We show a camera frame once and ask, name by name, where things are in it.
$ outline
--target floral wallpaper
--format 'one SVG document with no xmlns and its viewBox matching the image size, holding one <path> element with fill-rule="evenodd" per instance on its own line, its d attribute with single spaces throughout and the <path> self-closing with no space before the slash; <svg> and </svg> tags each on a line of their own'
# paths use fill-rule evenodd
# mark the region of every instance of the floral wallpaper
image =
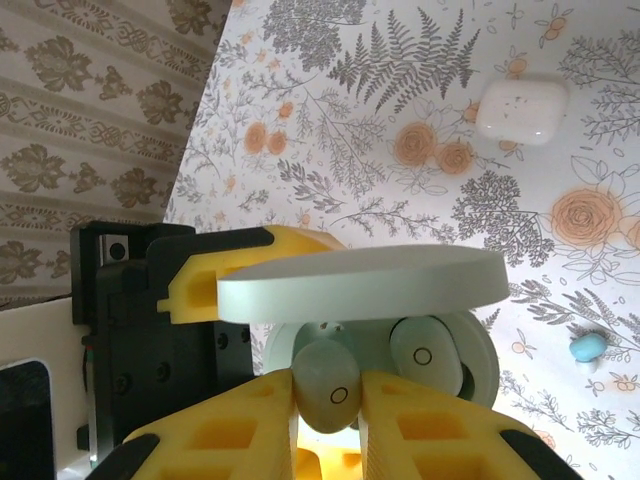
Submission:
<svg viewBox="0 0 640 480">
<path fill-rule="evenodd" d="M 74 226 L 162 219 L 229 8 L 0 2 L 0 308 L 70 291 Z"/>
<path fill-rule="evenodd" d="M 476 311 L 500 357 L 495 408 L 584 478 L 637 478 L 640 5 L 604 8 L 233 0 L 165 218 L 503 253 L 511 296 Z M 567 87 L 549 144 L 475 133 L 484 89 L 503 78 Z M 163 114 L 143 112 L 162 123 L 185 102 L 177 84 L 156 90 Z M 253 331 L 258 372 L 269 330 Z M 609 348 L 583 376 L 568 347 L 591 331 Z"/>
</svg>

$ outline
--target round white lid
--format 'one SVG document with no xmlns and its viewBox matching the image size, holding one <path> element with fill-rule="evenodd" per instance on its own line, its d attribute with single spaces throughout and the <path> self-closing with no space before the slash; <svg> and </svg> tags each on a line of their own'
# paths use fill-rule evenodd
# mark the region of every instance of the round white lid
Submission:
<svg viewBox="0 0 640 480">
<path fill-rule="evenodd" d="M 509 294 L 502 254 L 403 245 L 282 258 L 218 280 L 233 323 L 344 322 L 459 312 Z"/>
</svg>

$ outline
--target wireless earbud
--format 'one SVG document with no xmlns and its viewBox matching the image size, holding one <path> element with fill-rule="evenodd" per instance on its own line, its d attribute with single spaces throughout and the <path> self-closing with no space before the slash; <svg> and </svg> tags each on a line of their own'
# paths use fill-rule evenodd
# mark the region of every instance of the wireless earbud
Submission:
<svg viewBox="0 0 640 480">
<path fill-rule="evenodd" d="M 335 433 L 360 411 L 360 368 L 351 352 L 334 340 L 316 340 L 291 365 L 300 416 L 320 433 Z"/>
<path fill-rule="evenodd" d="M 449 330 L 437 318 L 400 321 L 389 343 L 401 376 L 451 395 L 460 393 L 464 374 L 458 350 Z"/>
</svg>

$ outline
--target orange rose illustration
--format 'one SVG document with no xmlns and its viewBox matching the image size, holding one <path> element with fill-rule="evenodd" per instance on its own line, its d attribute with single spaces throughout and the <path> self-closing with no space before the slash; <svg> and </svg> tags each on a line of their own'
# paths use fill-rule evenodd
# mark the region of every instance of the orange rose illustration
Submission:
<svg viewBox="0 0 640 480">
<path fill-rule="evenodd" d="M 278 110 L 278 118 L 280 119 L 289 118 L 292 113 L 293 113 L 293 103 L 285 102 L 284 105 L 282 105 Z"/>
<path fill-rule="evenodd" d="M 512 150 L 515 150 L 517 147 L 518 144 L 516 142 L 512 142 L 511 140 L 501 140 L 500 143 L 498 143 L 498 148 L 503 152 L 510 152 Z"/>
<path fill-rule="evenodd" d="M 640 217 L 624 217 L 618 226 L 629 245 L 640 249 Z"/>
<path fill-rule="evenodd" d="M 464 118 L 465 122 L 476 123 L 476 117 L 478 116 L 479 108 L 480 102 L 472 103 L 471 105 L 469 105 L 462 114 L 462 118 Z"/>
<path fill-rule="evenodd" d="M 253 40 L 253 32 L 247 32 L 242 36 L 242 44 L 243 45 L 247 45 L 248 43 L 251 42 L 251 40 Z"/>
<path fill-rule="evenodd" d="M 267 139 L 267 129 L 262 122 L 253 123 L 244 136 L 244 149 L 250 155 L 260 153 Z"/>
<path fill-rule="evenodd" d="M 273 155 L 280 155 L 287 148 L 287 134 L 283 131 L 269 135 L 267 140 L 267 148 Z"/>
<path fill-rule="evenodd" d="M 396 159 L 407 167 L 420 167 L 433 154 L 436 132 L 429 125 L 416 122 L 407 125 L 396 135 L 393 147 Z"/>
<path fill-rule="evenodd" d="M 473 164 L 473 149 L 468 143 L 438 145 L 435 153 L 438 166 L 449 175 L 464 173 Z"/>
<path fill-rule="evenodd" d="M 614 198 L 595 190 L 567 193 L 553 206 L 551 226 L 563 241 L 576 247 L 602 244 L 622 217 Z"/>
<path fill-rule="evenodd" d="M 534 430 L 534 433 L 538 435 L 547 446 L 553 450 L 556 449 L 556 441 L 553 439 L 549 432 L 543 432 L 542 430 Z"/>
<path fill-rule="evenodd" d="M 556 30 L 556 31 L 560 31 L 562 30 L 565 25 L 567 24 L 567 19 L 564 17 L 558 17 L 558 18 L 554 18 L 553 21 L 551 22 L 551 25 L 549 25 L 549 28 L 551 30 Z"/>
<path fill-rule="evenodd" d="M 513 73 L 514 75 L 520 75 L 527 69 L 527 61 L 524 58 L 516 58 L 509 62 L 509 73 Z"/>
</svg>

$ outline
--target small blue object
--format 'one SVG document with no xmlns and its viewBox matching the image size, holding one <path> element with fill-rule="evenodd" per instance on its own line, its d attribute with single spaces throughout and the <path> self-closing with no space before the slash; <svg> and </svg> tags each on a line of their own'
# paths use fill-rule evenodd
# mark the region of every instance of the small blue object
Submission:
<svg viewBox="0 0 640 480">
<path fill-rule="evenodd" d="M 590 362 L 598 358 L 607 349 L 607 342 L 602 335 L 590 333 L 580 337 L 569 345 L 571 355 L 579 362 Z"/>
</svg>

